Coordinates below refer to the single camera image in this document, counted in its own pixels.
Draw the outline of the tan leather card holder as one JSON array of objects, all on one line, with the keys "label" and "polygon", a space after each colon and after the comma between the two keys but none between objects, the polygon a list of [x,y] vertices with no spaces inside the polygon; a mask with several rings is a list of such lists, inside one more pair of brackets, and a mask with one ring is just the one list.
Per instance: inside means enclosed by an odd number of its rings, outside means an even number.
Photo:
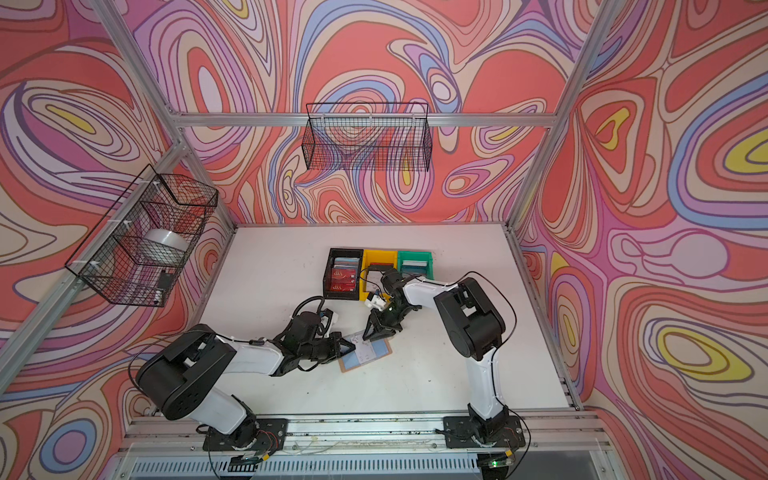
[{"label": "tan leather card holder", "polygon": [[350,372],[364,365],[370,364],[392,353],[391,346],[387,339],[375,341],[364,340],[362,333],[348,335],[345,340],[355,346],[353,351],[349,351],[339,359],[339,366],[342,373]]}]

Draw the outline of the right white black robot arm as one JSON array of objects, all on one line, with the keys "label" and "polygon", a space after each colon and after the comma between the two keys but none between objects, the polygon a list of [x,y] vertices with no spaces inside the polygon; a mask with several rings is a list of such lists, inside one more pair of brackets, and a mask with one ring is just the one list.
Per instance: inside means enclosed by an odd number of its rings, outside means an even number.
[{"label": "right white black robot arm", "polygon": [[439,315],[454,349],[466,360],[470,401],[464,416],[447,416],[437,433],[446,446],[506,448],[526,445],[522,419],[511,412],[497,386],[497,352],[506,324],[472,276],[439,283],[423,276],[404,276],[390,268],[380,285],[366,294],[370,309],[363,339],[388,339],[402,331],[407,314],[431,309]]}]

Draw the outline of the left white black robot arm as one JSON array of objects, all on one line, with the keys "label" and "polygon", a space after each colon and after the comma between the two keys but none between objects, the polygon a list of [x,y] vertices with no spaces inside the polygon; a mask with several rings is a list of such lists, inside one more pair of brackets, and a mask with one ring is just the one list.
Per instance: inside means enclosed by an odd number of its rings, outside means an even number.
[{"label": "left white black robot arm", "polygon": [[191,418],[212,429],[235,450],[256,443],[260,425],[240,399],[216,387],[226,374],[282,377],[310,372],[356,350],[331,329],[333,312],[302,311],[273,338],[226,337],[206,324],[196,325],[142,365],[136,387],[168,420]]}]

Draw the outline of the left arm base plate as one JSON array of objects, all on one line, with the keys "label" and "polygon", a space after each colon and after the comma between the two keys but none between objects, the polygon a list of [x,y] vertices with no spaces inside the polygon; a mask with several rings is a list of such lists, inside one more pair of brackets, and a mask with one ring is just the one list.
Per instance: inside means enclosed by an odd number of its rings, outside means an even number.
[{"label": "left arm base plate", "polygon": [[255,452],[273,454],[284,448],[287,418],[247,419],[231,434],[211,428],[206,433],[203,450],[206,452]]}]

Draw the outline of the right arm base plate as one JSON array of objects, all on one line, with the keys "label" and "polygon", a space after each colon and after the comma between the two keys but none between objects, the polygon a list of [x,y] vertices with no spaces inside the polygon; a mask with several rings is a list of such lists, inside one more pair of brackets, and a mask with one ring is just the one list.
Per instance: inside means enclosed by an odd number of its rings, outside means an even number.
[{"label": "right arm base plate", "polygon": [[479,417],[446,416],[437,430],[449,449],[507,448],[516,451],[527,444],[518,416],[501,413],[490,420]]}]

